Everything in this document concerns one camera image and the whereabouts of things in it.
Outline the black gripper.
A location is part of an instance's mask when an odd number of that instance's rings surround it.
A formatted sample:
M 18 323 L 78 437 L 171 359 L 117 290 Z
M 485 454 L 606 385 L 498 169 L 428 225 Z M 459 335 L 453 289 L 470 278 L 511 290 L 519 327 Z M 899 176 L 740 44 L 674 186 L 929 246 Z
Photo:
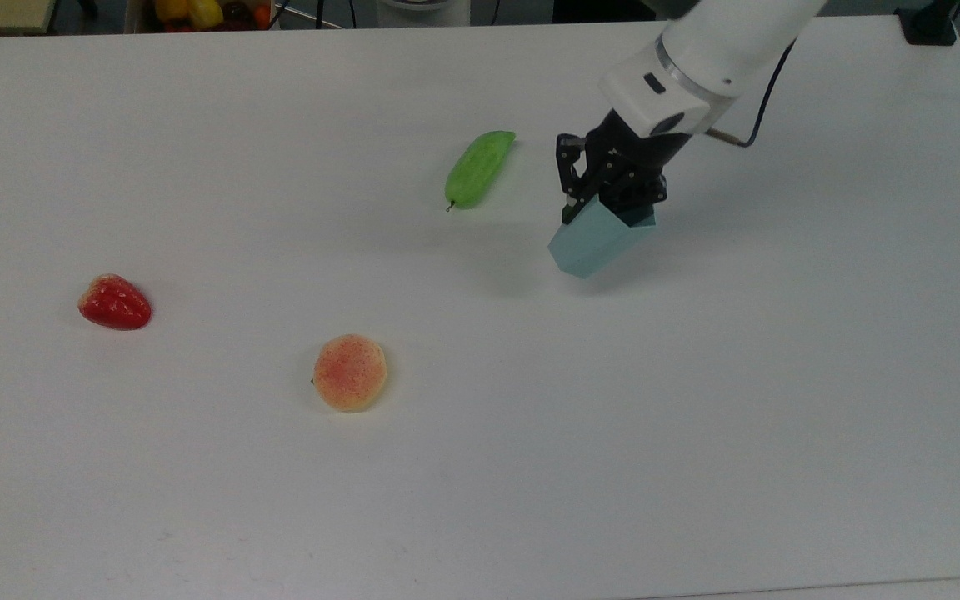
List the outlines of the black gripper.
M 568 225 L 590 203 L 594 193 L 588 189 L 576 171 L 580 159 L 586 158 L 584 178 L 592 181 L 606 163 L 612 163 L 614 178 L 623 179 L 620 191 L 620 213 L 652 210 L 656 203 L 668 196 L 664 168 L 691 140 L 688 133 L 664 133 L 655 137 L 639 137 L 620 115 L 610 111 L 602 121 L 586 134 L 571 133 L 557 136 L 557 175 L 565 203 L 561 223 Z

